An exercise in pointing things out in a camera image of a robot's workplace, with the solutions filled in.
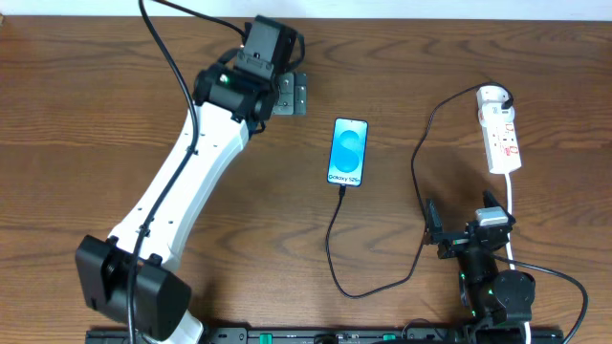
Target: wood grain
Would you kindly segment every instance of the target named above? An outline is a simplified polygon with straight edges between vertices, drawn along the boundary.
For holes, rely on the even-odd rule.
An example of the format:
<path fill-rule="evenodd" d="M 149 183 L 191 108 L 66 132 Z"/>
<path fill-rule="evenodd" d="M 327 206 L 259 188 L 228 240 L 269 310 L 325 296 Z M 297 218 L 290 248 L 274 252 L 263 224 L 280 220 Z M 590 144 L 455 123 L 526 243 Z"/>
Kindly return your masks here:
<path fill-rule="evenodd" d="M 576 343 L 612 341 L 612 24 L 287 20 L 307 40 L 304 118 L 274 118 L 229 167 L 191 233 L 179 275 L 206 321 L 276 326 L 454 322 L 453 261 L 426 247 L 413 279 L 352 301 L 334 287 L 323 238 L 337 190 L 325 182 L 335 117 L 370 123 L 364 183 L 332 238 L 340 282 L 370 290 L 406 275 L 423 221 L 409 159 L 431 109 L 489 78 L 512 89 L 523 167 L 513 174 L 517 259 L 578 278 L 591 296 Z M 155 18 L 190 83 L 230 31 Z M 491 188 L 473 96 L 434 122 L 417 174 L 448 228 Z M 87 309 L 74 263 L 105 237 L 168 154 L 184 99 L 140 18 L 10 17 L 0 32 L 0 343 L 82 342 L 116 325 Z M 534 273 L 534 324 L 569 331 L 579 292 Z"/>

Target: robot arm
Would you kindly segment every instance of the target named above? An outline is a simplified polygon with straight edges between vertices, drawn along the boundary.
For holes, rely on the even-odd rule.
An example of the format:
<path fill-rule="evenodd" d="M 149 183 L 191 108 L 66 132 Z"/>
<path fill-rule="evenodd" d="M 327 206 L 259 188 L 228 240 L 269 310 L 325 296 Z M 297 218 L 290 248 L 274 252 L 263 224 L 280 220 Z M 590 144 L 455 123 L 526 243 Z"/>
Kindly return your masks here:
<path fill-rule="evenodd" d="M 301 57 L 290 62 L 299 41 Z M 226 64 L 236 57 L 234 68 Z M 303 37 L 271 19 L 257 16 L 242 49 L 232 49 L 202 71 L 193 93 L 198 133 L 190 114 L 162 168 L 129 214 L 106 241 L 86 236 L 76 251 L 76 267 L 90 308 L 126 322 L 127 276 L 141 224 L 182 163 L 193 135 L 193 155 L 154 214 L 139 253 L 134 286 L 136 328 L 151 339 L 197 343 L 203 325 L 189 314 L 191 288 L 173 274 L 186 239 L 210 192 L 231 160 L 271 114 L 303 115 L 306 77 L 293 72 L 304 57 Z"/>

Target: white power strip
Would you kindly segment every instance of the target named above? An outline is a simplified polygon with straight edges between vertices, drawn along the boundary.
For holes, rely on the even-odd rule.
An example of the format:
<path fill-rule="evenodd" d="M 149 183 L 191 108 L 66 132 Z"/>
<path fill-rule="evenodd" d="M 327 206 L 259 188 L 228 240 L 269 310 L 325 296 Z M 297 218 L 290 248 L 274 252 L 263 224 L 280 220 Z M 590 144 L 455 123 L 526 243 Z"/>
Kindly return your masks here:
<path fill-rule="evenodd" d="M 484 86 L 476 93 L 478 120 L 485 139 L 489 172 L 506 174 L 521 166 L 514 130 L 514 107 L 502 109 L 508 92 L 498 86 Z"/>

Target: phone screen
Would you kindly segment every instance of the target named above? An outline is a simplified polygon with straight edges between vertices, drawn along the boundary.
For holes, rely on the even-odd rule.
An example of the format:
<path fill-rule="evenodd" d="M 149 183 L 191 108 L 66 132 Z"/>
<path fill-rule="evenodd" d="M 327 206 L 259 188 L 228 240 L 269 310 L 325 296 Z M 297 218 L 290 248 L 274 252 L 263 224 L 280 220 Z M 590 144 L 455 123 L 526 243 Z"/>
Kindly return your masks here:
<path fill-rule="evenodd" d="M 327 182 L 360 186 L 367 141 L 367 122 L 336 118 Z"/>

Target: black wire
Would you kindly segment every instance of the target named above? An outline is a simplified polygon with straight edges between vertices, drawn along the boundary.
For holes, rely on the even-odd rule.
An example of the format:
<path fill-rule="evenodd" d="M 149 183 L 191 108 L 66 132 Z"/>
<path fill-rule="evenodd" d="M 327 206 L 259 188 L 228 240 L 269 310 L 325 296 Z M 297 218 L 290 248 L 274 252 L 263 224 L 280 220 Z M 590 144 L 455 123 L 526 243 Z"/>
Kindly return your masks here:
<path fill-rule="evenodd" d="M 155 203 L 151 207 L 151 210 L 149 210 L 148 215 L 144 219 L 144 223 L 141 225 L 140 231 L 138 233 L 138 238 L 136 239 L 136 244 L 134 245 L 134 250 L 132 251 L 132 257 L 129 263 L 129 270 L 128 270 L 129 273 L 127 277 L 127 293 L 126 293 L 127 326 L 128 326 L 129 338 L 130 338 L 131 344 L 136 344 L 136 324 L 135 324 L 135 319 L 134 319 L 134 288 L 136 285 L 136 275 L 137 275 L 137 269 L 138 269 L 138 261 L 139 261 L 141 248 L 142 248 L 142 242 L 144 241 L 144 237 L 148 234 L 149 226 L 154 219 L 155 213 L 159 209 L 160 205 L 162 205 L 162 202 L 164 201 L 165 196 L 168 194 L 168 192 L 172 188 L 172 185 L 174 185 L 176 180 L 179 178 L 179 175 L 181 175 L 181 172 L 187 165 L 187 162 L 189 161 L 189 158 L 191 158 L 191 155 L 195 153 L 195 147 L 196 147 L 196 144 L 198 143 L 198 136 L 199 136 L 198 135 L 198 118 L 196 116 L 195 106 L 193 105 L 193 99 L 191 98 L 191 94 L 189 93 L 187 84 L 185 80 L 183 79 L 183 76 L 181 75 L 181 72 L 179 71 L 178 66 L 174 62 L 174 59 L 172 59 L 170 52 L 165 47 L 164 42 L 162 41 L 160 36 L 157 34 L 157 31 L 155 30 L 153 23 L 149 19 L 149 16 L 146 13 L 146 9 L 144 8 L 143 0 L 139 0 L 139 7 L 141 9 L 141 15 L 142 15 L 142 20 L 144 20 L 144 24 L 146 24 L 146 27 L 151 32 L 153 39 L 155 39 L 155 42 L 157 43 L 158 47 L 162 51 L 162 54 L 164 54 L 166 61 L 170 65 L 170 68 L 172 69 L 172 72 L 176 76 L 179 82 L 179 85 L 181 86 L 181 90 L 183 91 L 183 94 L 185 95 L 185 100 L 187 102 L 189 113 L 191 115 L 193 133 L 192 133 L 192 138 L 191 138 L 191 144 L 186 150 L 185 157 L 183 158 L 183 160 L 177 167 L 176 171 L 174 171 L 174 174 L 172 175 L 172 177 L 170 177 L 170 180 L 164 187 L 164 190 L 162 191 L 158 199 L 155 201 Z"/>
<path fill-rule="evenodd" d="M 173 4 L 171 2 L 164 1 L 164 0 L 151 0 L 151 1 L 155 1 L 158 4 L 166 5 L 166 6 L 172 8 L 174 10 L 183 11 L 185 13 L 191 14 L 193 16 L 197 16 L 198 18 L 202 18 L 202 19 L 211 21 L 213 23 L 221 24 L 221 25 L 223 25 L 225 27 L 228 27 L 228 28 L 230 28 L 230 29 L 240 33 L 242 38 L 247 38 L 247 34 L 245 32 L 243 32 L 240 28 L 238 28 L 237 26 L 235 26 L 235 25 L 233 25 L 231 23 L 228 23 L 225 20 L 222 20 L 222 19 L 219 19 L 219 18 L 215 18 L 215 17 L 211 17 L 209 15 L 201 14 L 201 13 L 199 13 L 197 11 L 186 9 L 183 6 L 176 5 L 176 4 Z"/>
<path fill-rule="evenodd" d="M 484 86 L 498 86 L 503 88 L 504 90 L 506 90 L 506 92 L 508 92 L 508 100 L 506 100 L 503 105 L 502 105 L 502 109 L 508 109 L 513 105 L 514 102 L 514 98 L 513 98 L 513 94 L 510 92 L 510 90 L 508 90 L 504 85 L 498 83 L 498 82 L 494 82 L 494 81 L 489 81 L 489 82 L 483 82 L 481 84 L 469 87 L 468 89 L 465 89 L 461 92 L 459 92 L 458 94 L 452 96 L 452 97 L 448 97 L 446 99 L 444 99 L 441 103 L 439 103 L 431 112 L 431 115 L 429 115 L 429 121 L 427 122 L 427 127 L 425 129 L 425 132 L 423 133 L 423 136 L 421 137 L 421 139 L 419 140 L 419 143 L 417 143 L 417 146 L 414 148 L 414 153 L 412 153 L 412 159 L 410 160 L 410 171 L 412 172 L 412 181 L 414 182 L 414 189 L 416 190 L 417 193 L 417 200 L 419 200 L 419 207 L 421 208 L 421 213 L 423 213 L 423 218 L 426 219 L 426 213 L 425 213 L 425 206 L 423 205 L 423 199 L 421 199 L 421 192 L 419 192 L 419 184 L 417 183 L 417 176 L 414 173 L 414 159 L 417 157 L 417 153 L 419 152 L 419 149 L 421 148 L 421 145 L 423 145 L 423 142 L 425 142 L 425 139 L 427 138 L 427 134 L 429 134 L 429 129 L 431 129 L 431 123 L 433 122 L 433 118 L 436 115 L 436 112 L 438 111 L 438 109 L 440 109 L 444 104 L 448 103 L 449 101 L 462 96 L 464 94 L 466 94 L 469 91 L 473 91 L 475 89 L 479 89 L 481 87 Z"/>
<path fill-rule="evenodd" d="M 340 206 L 342 205 L 342 199 L 344 198 L 344 193 L 346 191 L 346 186 L 342 185 L 339 189 L 339 199 L 338 199 L 338 205 L 336 206 L 336 211 L 334 212 L 334 216 L 332 217 L 332 221 L 329 224 L 329 227 L 327 228 L 327 235 L 325 236 L 325 252 L 327 252 L 327 263 L 329 263 L 329 270 L 330 272 L 332 272 L 332 278 L 334 279 L 334 283 L 336 284 L 336 288 L 338 288 L 338 290 L 340 291 L 340 293 L 350 299 L 361 299 L 363 297 L 366 296 L 370 296 L 372 294 L 375 294 L 377 292 L 383 291 L 383 290 L 388 290 L 391 289 L 393 287 L 397 287 L 399 285 L 401 285 L 402 283 L 405 283 L 407 280 L 410 279 L 410 277 L 412 277 L 412 273 L 414 273 L 414 270 L 417 267 L 417 262 L 419 261 L 419 256 L 421 255 L 421 250 L 423 249 L 423 240 L 421 240 L 421 244 L 419 245 L 419 249 L 417 250 L 417 254 L 414 258 L 414 262 L 412 263 L 412 268 L 410 269 L 410 272 L 408 273 L 408 275 L 406 276 L 406 278 L 401 279 L 397 282 L 393 282 L 390 283 L 388 285 L 382 286 L 382 287 L 378 287 L 374 290 L 362 293 L 362 294 L 358 294 L 358 295 L 352 295 L 346 291 L 344 291 L 344 289 L 340 286 L 340 283 L 338 282 L 338 278 L 336 278 L 336 273 L 334 272 L 334 264 L 332 264 L 332 254 L 330 252 L 330 248 L 329 248 L 329 237 L 330 234 L 332 232 L 332 226 L 334 225 L 334 221 L 336 220 L 336 217 L 338 216 L 338 212 L 340 210 Z"/>
<path fill-rule="evenodd" d="M 263 120 L 259 121 L 261 128 L 251 131 L 251 135 L 258 135 L 266 131 L 266 123 Z"/>
<path fill-rule="evenodd" d="M 404 338 L 404 333 L 405 333 L 405 335 L 406 335 L 406 336 L 408 336 L 408 332 L 407 332 L 407 330 L 408 330 L 408 329 L 410 329 L 410 328 L 412 327 L 412 325 L 414 325 L 415 323 L 417 323 L 417 322 L 419 322 L 419 321 L 420 321 L 420 322 L 427 323 L 427 324 L 429 325 L 429 327 L 430 327 L 430 328 L 431 328 L 433 331 L 435 331 L 435 332 L 436 332 L 436 334 L 438 334 L 438 336 L 440 337 L 440 339 L 443 339 L 443 340 L 445 339 L 445 337 L 444 337 L 444 336 L 443 336 L 443 335 L 442 335 L 440 332 L 438 332 L 438 329 L 436 329 L 436 328 L 435 328 L 435 326 L 434 326 L 434 325 L 433 325 L 433 324 L 432 324 L 432 323 L 431 323 L 429 320 L 424 319 L 424 318 L 416 318 L 416 319 L 412 319 L 412 320 L 410 320 L 410 322 L 408 322 L 408 323 L 407 323 L 407 324 L 404 326 L 404 329 L 402 330 L 402 338 Z"/>
<path fill-rule="evenodd" d="M 562 344 L 567 344 L 570 342 L 570 339 L 572 339 L 572 337 L 574 336 L 574 334 L 576 334 L 576 332 L 578 331 L 578 328 L 580 327 L 580 325 L 582 324 L 582 320 L 584 320 L 584 316 L 586 315 L 586 310 L 589 307 L 589 294 L 586 292 L 586 289 L 584 288 L 584 286 L 578 281 L 576 280 L 574 277 L 572 276 L 568 276 L 563 272 L 559 272 L 559 271 L 555 271 L 553 269 L 547 269 L 547 268 L 543 268 L 543 267 L 539 267 L 539 266 L 535 266 L 533 264 L 527 264 L 527 263 L 523 263 L 523 262 L 518 262 L 512 259 L 508 259 L 508 258 L 504 258 L 495 254 L 492 254 L 490 252 L 488 252 L 489 255 L 494 258 L 497 259 L 500 262 L 504 262 L 506 264 L 514 264 L 523 268 L 527 268 L 527 269 L 534 269 L 540 272 L 546 272 L 546 273 L 550 273 L 553 276 L 562 278 L 566 281 L 571 282 L 572 284 L 574 284 L 576 287 L 578 287 L 578 289 L 580 290 L 580 292 L 582 292 L 582 308 L 580 309 L 580 315 L 578 316 L 578 320 L 576 320 L 576 323 L 574 324 L 574 327 L 572 327 L 572 330 L 570 330 L 570 332 L 565 336 L 565 338 L 562 341 Z"/>

